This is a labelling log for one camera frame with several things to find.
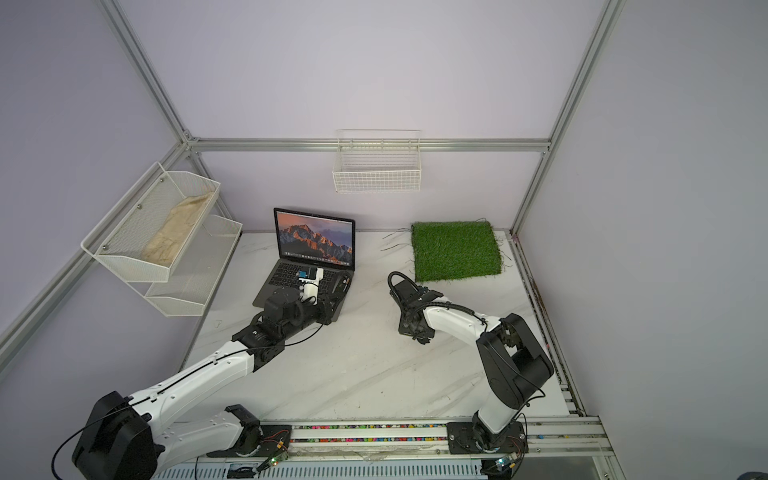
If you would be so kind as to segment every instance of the mountain wallpaper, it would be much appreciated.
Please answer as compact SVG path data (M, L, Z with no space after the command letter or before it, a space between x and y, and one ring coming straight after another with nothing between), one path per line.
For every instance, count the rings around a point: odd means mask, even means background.
M283 252L307 255L333 263L350 265L352 247L339 245L320 232L314 232L307 225L291 225L280 231Z

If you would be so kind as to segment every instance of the wire basket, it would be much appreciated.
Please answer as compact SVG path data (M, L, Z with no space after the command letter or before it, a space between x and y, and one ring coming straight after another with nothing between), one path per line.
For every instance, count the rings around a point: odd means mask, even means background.
M167 282L219 196L219 182L190 172L166 171L159 164L152 169L158 167L162 174L98 249L90 251L84 242L81 244L83 249L124 282ZM187 197L205 194L212 195L202 206L197 222L190 229L170 266L142 260L144 248L163 227L170 209Z
M420 190L422 160L419 139L339 139L333 183L340 194Z
M170 280L152 283L143 295L165 316L203 315L243 229L213 214L202 224Z

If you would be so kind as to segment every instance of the laptop screen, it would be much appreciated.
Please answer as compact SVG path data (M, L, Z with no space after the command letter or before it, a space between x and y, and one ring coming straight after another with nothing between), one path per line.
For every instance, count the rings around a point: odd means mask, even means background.
M354 265L353 221L278 209L275 209L275 221L282 257Z

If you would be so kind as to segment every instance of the artificial grass mat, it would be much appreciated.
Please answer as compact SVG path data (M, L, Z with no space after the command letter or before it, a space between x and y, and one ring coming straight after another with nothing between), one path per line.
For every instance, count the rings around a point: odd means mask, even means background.
M502 272L502 253L489 222L414 223L411 244L417 282Z

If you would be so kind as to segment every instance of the vent grille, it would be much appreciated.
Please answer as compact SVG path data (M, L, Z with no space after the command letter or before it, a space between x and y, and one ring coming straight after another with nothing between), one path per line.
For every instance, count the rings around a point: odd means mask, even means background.
M201 463L197 478L226 478L230 469L252 467L259 462ZM463 480L487 478L480 473L480 461L457 460L382 460L381 462L284 462L268 468L258 478L317 478L318 480L382 480L407 478L408 480ZM183 463L155 475L153 478L194 478L194 463Z

